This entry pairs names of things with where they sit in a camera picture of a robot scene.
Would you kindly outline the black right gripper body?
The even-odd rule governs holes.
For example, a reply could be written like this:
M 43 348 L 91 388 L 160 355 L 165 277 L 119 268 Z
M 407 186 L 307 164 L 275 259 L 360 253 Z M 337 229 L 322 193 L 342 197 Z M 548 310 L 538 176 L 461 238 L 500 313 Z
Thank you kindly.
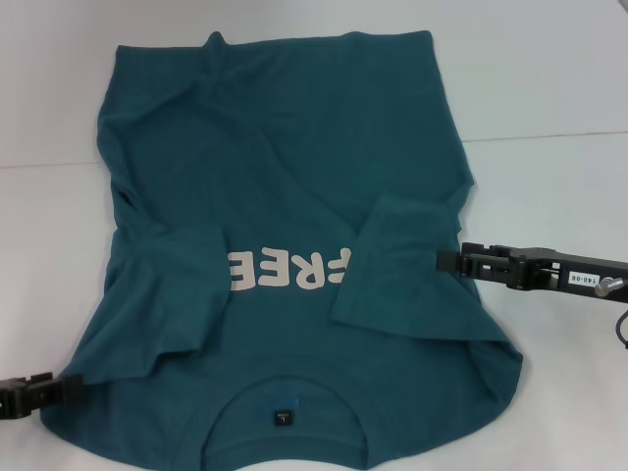
M 509 288 L 617 297 L 627 288 L 627 263 L 565 254 L 548 248 L 509 248 Z

